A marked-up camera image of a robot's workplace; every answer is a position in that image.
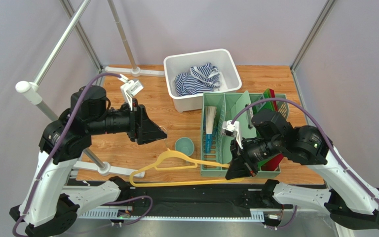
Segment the yellow velvet hanger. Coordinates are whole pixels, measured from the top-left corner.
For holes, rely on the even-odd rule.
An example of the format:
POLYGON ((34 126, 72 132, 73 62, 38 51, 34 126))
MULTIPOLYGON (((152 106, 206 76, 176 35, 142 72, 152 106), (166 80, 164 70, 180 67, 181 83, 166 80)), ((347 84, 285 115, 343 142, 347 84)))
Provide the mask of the yellow velvet hanger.
POLYGON ((166 151, 162 152, 152 164, 144 166, 136 171, 133 171, 129 175, 129 182, 133 187, 139 188, 154 188, 154 187, 177 187, 177 186, 199 186, 199 185, 213 185, 213 184, 231 184, 231 183, 241 183, 246 178, 234 178, 227 180, 225 178, 215 179, 215 180, 197 180, 197 181, 179 181, 179 182, 158 182, 158 183, 136 183, 134 178, 137 174, 145 173, 147 170, 154 169, 156 171, 181 171, 188 169, 195 169, 199 166, 209 165, 214 167, 229 168, 229 164, 221 164, 218 162, 205 161, 199 159, 193 159, 179 151, 173 151, 167 148, 166 151), (178 158, 189 162, 191 165, 185 166, 175 166, 175 167, 158 167, 164 161, 170 158, 178 158))

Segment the blue white striped tank top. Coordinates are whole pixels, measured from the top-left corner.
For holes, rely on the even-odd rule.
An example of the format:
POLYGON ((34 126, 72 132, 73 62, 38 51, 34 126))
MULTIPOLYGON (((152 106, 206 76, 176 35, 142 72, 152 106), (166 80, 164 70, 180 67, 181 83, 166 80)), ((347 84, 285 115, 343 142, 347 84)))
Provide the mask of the blue white striped tank top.
POLYGON ((212 63, 202 66, 191 66, 187 72, 179 73, 174 86, 179 96, 191 96, 218 90, 221 83, 221 72, 212 63))

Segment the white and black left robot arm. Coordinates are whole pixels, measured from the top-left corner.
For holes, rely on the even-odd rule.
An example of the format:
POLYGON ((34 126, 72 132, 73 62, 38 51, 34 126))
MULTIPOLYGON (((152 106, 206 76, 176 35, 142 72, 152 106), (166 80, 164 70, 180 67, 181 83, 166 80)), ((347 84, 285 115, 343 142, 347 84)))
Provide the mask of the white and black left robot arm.
POLYGON ((17 224, 26 223, 25 236, 62 234, 83 213, 126 197, 130 185, 117 176, 76 195, 63 192, 73 166, 91 146, 92 136, 115 133, 126 133, 139 145, 167 137, 136 99, 113 109, 100 86, 84 86, 71 96, 71 106, 42 134, 35 180, 27 197, 9 212, 17 224))

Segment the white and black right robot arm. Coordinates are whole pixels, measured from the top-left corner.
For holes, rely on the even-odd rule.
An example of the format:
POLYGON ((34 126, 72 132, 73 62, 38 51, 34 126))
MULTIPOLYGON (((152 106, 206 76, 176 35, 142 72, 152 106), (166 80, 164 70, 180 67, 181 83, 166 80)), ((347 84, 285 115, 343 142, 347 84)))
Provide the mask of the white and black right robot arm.
POLYGON ((359 178, 317 127, 293 127, 279 112, 269 109, 256 113, 251 122, 258 136, 231 141, 227 180, 254 177, 261 161, 283 155, 315 171, 328 188, 298 187, 269 179, 260 193, 265 204, 321 211, 351 230, 379 229, 379 188, 359 178))

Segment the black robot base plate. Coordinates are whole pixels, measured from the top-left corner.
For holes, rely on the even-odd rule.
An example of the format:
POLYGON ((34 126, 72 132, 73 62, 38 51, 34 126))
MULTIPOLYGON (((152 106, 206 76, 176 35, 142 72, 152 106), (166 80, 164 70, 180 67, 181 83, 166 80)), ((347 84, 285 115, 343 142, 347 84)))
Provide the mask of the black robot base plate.
POLYGON ((174 187, 129 188, 116 199, 129 202, 133 215, 148 212, 159 217, 248 217, 250 209, 291 210, 261 195, 261 184, 212 184, 174 187))

